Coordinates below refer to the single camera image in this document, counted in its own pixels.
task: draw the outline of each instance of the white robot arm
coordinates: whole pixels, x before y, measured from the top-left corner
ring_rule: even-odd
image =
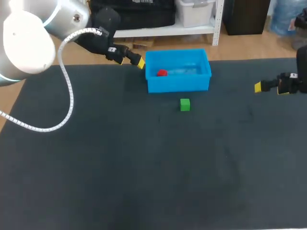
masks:
[[[0,0],[0,86],[27,79],[52,65],[56,51],[51,34],[63,41],[58,59],[70,93],[67,116],[51,128],[25,124],[1,110],[0,115],[36,132],[57,130],[68,121],[74,99],[61,53],[69,41],[119,64],[127,57],[131,64],[144,68],[141,55],[134,54],[126,46],[113,44],[119,22],[120,16],[113,9],[105,7],[90,14],[88,7],[79,0]]]
[[[1,0],[0,86],[49,68],[56,53],[49,34],[64,40],[89,19],[78,0]]]

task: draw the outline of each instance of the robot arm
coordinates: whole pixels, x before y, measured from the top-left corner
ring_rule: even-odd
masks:
[[[82,34],[75,42],[89,52],[121,64],[128,57],[144,67],[138,54],[113,44],[120,17],[111,8],[90,14],[79,0],[0,1],[0,86],[9,85],[48,69],[55,58],[49,34],[60,40],[81,29],[97,28],[102,35]]]

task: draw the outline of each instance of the green block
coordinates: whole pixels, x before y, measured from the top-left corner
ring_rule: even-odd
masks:
[[[190,111],[190,99],[180,99],[180,110]]]

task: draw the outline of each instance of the blue bin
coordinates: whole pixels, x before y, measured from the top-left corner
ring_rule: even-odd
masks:
[[[168,71],[158,77],[159,70]],[[207,91],[211,68],[204,49],[146,52],[146,79],[149,93]]]

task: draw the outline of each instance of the red ball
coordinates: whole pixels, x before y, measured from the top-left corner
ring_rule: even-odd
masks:
[[[159,70],[159,72],[157,74],[158,77],[166,77],[167,75],[168,75],[168,73],[167,73],[167,70],[165,70],[165,69]]]

